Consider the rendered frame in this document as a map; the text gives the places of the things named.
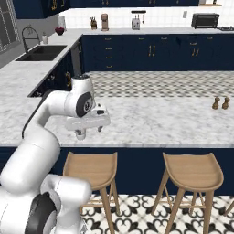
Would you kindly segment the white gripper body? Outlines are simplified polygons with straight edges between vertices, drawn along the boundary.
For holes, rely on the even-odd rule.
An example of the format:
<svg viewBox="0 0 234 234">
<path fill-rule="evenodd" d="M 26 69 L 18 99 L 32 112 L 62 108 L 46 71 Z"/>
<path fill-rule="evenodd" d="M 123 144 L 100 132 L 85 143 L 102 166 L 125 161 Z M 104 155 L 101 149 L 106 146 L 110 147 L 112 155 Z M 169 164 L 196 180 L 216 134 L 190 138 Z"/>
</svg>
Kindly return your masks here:
<svg viewBox="0 0 234 234">
<path fill-rule="evenodd" d="M 88 128 L 100 128 L 111 123 L 109 115 L 88 116 L 82 118 L 68 117 L 66 120 L 66 128 L 69 131 L 84 130 Z"/>
</svg>

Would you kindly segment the wooden bar stool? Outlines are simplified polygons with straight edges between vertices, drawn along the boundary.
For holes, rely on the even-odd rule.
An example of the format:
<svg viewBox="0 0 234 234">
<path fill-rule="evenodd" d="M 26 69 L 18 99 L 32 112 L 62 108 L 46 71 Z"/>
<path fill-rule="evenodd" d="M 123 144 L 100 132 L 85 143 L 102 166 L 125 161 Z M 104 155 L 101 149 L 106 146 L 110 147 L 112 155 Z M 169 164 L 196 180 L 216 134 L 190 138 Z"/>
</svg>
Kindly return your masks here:
<svg viewBox="0 0 234 234">
<path fill-rule="evenodd" d="M 171 208 L 165 234 L 171 231 L 176 213 L 179 208 L 189 208 L 190 213 L 195 208 L 204 210 L 203 234 L 208 234 L 214 192 L 224 181 L 223 172 L 213 153 L 209 154 L 166 154 L 163 153 L 165 170 L 154 201 L 154 214 L 160 198 L 165 192 L 167 203 Z M 166 188 L 171 180 L 177 186 L 177 195 L 172 202 Z"/>
<path fill-rule="evenodd" d="M 90 200 L 85 207 L 103 207 L 109 230 L 115 234 L 110 204 L 115 204 L 120 214 L 115 176 L 117 173 L 118 153 L 113 154 L 74 154 L 68 153 L 63 167 L 63 175 L 85 179 L 90 182 L 92 191 L 99 191 L 101 201 Z"/>
</svg>

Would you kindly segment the dark blue sink cupboards run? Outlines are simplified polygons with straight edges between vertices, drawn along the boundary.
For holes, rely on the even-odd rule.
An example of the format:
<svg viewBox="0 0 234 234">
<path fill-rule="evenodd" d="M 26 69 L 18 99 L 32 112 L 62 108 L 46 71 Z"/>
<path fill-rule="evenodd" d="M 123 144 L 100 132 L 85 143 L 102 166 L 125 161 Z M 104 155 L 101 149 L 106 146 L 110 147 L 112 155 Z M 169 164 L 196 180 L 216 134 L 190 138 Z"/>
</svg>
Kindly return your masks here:
<svg viewBox="0 0 234 234">
<path fill-rule="evenodd" d="M 71 90 L 71 78 L 74 76 L 69 50 L 58 65 L 31 91 L 29 97 L 42 97 L 47 90 Z"/>
</svg>

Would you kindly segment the dark blue island cabinet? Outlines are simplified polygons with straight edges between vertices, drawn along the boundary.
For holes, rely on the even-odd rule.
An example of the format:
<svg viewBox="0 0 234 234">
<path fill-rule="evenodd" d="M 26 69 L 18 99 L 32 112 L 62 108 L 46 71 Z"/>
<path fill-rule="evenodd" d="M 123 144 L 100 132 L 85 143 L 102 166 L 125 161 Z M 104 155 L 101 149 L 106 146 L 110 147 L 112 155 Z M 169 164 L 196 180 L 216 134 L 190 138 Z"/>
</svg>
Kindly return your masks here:
<svg viewBox="0 0 234 234">
<path fill-rule="evenodd" d="M 58 161 L 50 171 L 62 175 L 68 152 L 75 154 L 118 153 L 116 174 L 117 191 L 121 195 L 155 195 L 165 170 L 163 153 L 213 153 L 224 174 L 223 185 L 215 195 L 234 196 L 234 148 L 100 148 L 62 147 Z"/>
</svg>

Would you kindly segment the steel dishwasher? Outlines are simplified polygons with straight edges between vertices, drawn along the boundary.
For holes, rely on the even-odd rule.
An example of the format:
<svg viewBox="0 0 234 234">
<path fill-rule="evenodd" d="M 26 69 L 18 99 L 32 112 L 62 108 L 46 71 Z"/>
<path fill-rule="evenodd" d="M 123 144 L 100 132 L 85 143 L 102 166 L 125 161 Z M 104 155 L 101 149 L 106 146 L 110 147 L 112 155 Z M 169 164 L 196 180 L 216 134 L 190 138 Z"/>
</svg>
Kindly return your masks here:
<svg viewBox="0 0 234 234">
<path fill-rule="evenodd" d="M 79 44 L 76 43 L 70 50 L 71 58 L 72 58 L 72 65 L 75 75 L 81 75 L 81 63 L 80 63 L 80 51 L 79 51 Z"/>
</svg>

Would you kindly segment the black sink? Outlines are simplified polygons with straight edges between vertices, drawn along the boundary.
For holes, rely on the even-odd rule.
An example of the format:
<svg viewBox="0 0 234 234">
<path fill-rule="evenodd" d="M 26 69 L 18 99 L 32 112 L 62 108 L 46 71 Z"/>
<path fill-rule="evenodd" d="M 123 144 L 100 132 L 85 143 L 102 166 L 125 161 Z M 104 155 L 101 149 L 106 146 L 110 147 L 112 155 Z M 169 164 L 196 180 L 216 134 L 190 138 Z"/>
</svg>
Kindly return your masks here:
<svg viewBox="0 0 234 234">
<path fill-rule="evenodd" d="M 36 46 L 16 61 L 53 61 L 67 48 L 66 45 Z"/>
</svg>

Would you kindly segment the dark blue base cupboards run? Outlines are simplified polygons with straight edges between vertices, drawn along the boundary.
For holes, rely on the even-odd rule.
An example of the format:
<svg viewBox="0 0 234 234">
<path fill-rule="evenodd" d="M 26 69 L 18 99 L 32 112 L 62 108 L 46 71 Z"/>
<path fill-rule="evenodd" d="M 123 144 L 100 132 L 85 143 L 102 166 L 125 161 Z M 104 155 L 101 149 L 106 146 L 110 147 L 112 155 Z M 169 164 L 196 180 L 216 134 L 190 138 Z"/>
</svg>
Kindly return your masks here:
<svg viewBox="0 0 234 234">
<path fill-rule="evenodd" d="M 234 70 L 234 34 L 86 35 L 80 58 L 84 72 Z"/>
</svg>

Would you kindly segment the brown coffee grinder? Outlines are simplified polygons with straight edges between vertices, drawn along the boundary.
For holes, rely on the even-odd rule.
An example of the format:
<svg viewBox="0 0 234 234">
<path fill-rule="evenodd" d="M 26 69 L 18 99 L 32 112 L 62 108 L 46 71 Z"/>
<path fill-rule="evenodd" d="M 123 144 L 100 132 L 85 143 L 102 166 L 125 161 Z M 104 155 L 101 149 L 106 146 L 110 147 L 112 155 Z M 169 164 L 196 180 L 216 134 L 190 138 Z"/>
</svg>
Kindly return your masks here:
<svg viewBox="0 0 234 234">
<path fill-rule="evenodd" d="M 108 31 L 108 14 L 101 14 L 101 31 Z"/>
</svg>

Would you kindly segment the black tap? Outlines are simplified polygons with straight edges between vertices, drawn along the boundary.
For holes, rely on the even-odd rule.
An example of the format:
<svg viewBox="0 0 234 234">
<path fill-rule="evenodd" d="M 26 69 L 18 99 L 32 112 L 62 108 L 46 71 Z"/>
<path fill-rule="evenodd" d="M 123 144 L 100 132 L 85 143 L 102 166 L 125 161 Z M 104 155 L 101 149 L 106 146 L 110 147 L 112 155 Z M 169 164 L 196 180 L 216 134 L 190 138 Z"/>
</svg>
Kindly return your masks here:
<svg viewBox="0 0 234 234">
<path fill-rule="evenodd" d="M 25 31 L 27 29 L 31 29 L 36 35 L 34 37 L 26 37 Z M 33 27 L 24 27 L 22 29 L 21 36 L 22 36 L 23 46 L 24 46 L 24 50 L 25 50 L 26 54 L 28 53 L 28 46 L 27 46 L 28 40 L 36 40 L 37 44 L 40 45 L 40 39 L 39 39 L 38 32 Z"/>
</svg>

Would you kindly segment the white jar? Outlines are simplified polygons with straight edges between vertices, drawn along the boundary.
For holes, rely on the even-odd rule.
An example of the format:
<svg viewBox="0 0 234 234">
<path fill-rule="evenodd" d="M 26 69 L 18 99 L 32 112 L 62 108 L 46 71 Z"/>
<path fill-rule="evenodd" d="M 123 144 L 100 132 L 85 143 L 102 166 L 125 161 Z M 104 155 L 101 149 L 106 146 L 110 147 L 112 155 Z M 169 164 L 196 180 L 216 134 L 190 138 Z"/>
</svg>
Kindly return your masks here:
<svg viewBox="0 0 234 234">
<path fill-rule="evenodd" d="M 58 26 L 63 27 L 66 30 L 66 22 L 64 16 L 58 16 Z"/>
</svg>

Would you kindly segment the black toaster oven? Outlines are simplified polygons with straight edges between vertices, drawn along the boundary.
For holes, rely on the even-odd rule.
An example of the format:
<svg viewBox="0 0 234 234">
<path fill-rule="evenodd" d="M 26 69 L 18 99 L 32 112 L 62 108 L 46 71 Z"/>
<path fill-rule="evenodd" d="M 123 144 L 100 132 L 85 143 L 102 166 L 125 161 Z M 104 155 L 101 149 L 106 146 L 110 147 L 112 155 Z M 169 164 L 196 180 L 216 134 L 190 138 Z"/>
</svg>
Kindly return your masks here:
<svg viewBox="0 0 234 234">
<path fill-rule="evenodd" d="M 195 13 L 193 14 L 191 27 L 193 28 L 216 28 L 219 14 L 216 13 Z"/>
</svg>

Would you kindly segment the dark blue wall cupboards run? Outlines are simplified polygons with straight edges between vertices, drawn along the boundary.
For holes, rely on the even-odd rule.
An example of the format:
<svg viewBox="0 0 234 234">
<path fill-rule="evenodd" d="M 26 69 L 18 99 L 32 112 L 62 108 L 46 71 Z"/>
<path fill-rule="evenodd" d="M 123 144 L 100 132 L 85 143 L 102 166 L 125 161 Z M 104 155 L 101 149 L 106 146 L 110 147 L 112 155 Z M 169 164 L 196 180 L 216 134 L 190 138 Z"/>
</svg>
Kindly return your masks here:
<svg viewBox="0 0 234 234">
<path fill-rule="evenodd" d="M 199 0 L 13 0 L 17 19 L 47 18 L 70 8 L 198 6 Z"/>
</svg>

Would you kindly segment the black rail with hanging tools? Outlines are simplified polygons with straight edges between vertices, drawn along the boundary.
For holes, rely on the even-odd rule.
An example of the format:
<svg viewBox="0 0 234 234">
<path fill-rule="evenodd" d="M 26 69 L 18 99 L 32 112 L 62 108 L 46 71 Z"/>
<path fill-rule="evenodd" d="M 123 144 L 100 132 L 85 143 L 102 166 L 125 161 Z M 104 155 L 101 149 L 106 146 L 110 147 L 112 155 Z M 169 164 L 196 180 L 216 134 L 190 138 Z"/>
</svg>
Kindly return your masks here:
<svg viewBox="0 0 234 234">
<path fill-rule="evenodd" d="M 136 14 L 136 15 L 143 15 L 143 24 L 144 24 L 144 15 L 146 14 L 146 10 L 132 10 L 131 11 L 132 14 Z"/>
</svg>

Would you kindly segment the window with white frame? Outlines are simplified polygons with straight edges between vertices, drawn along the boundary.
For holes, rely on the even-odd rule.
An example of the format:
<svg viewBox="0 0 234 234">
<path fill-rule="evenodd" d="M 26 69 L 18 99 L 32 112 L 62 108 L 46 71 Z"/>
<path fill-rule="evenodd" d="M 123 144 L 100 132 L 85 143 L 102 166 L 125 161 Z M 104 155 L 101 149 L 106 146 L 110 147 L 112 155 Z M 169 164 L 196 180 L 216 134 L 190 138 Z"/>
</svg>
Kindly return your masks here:
<svg viewBox="0 0 234 234">
<path fill-rule="evenodd" d="M 19 42 L 10 0 L 0 0 L 0 53 Z"/>
</svg>

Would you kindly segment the wooden wall shelf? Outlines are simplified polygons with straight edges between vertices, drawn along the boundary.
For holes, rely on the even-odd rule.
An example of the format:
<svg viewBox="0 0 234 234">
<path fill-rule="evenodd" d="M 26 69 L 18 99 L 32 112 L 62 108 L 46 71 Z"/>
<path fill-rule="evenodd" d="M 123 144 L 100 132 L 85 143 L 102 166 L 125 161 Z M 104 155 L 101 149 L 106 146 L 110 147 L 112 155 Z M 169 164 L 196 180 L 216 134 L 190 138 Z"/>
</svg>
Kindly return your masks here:
<svg viewBox="0 0 234 234">
<path fill-rule="evenodd" d="M 199 0 L 198 6 L 211 7 L 211 6 L 222 6 L 222 4 L 220 4 L 218 0 Z"/>
</svg>

